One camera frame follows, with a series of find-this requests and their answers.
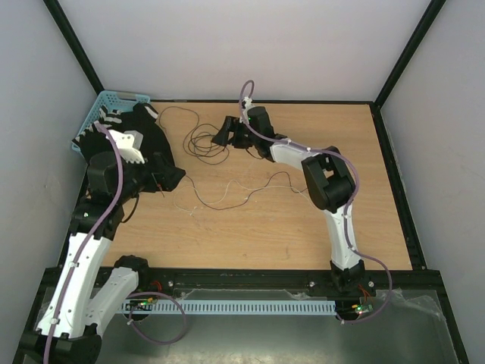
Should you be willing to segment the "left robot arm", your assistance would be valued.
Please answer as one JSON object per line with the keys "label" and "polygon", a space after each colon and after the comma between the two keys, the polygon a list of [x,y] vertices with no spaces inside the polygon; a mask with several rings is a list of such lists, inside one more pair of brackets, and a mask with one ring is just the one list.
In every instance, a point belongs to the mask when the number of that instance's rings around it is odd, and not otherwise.
{"label": "left robot arm", "polygon": [[140,298],[146,308],[164,297],[146,259],[121,256],[108,280],[93,293],[101,263],[124,220],[123,205],[142,192],[172,191],[185,171],[170,153],[155,152],[141,162],[125,162],[100,152],[88,164],[88,196],[77,204],[69,227],[68,251],[43,317],[24,333],[20,348],[37,363],[94,363],[102,336],[124,300]]}

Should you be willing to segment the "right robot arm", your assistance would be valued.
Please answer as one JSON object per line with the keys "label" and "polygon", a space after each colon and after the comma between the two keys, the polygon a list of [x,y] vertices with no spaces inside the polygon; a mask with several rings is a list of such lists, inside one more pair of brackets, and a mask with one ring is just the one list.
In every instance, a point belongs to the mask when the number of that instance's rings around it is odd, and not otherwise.
{"label": "right robot arm", "polygon": [[262,158],[289,165],[303,173],[308,195],[315,207],[324,213],[327,222],[332,288],[341,295],[351,293],[364,276],[365,264],[357,254],[352,221],[356,185],[340,151],[334,146],[312,149],[275,133],[263,106],[245,110],[243,115],[245,119],[225,117],[211,141],[237,149],[254,147]]}

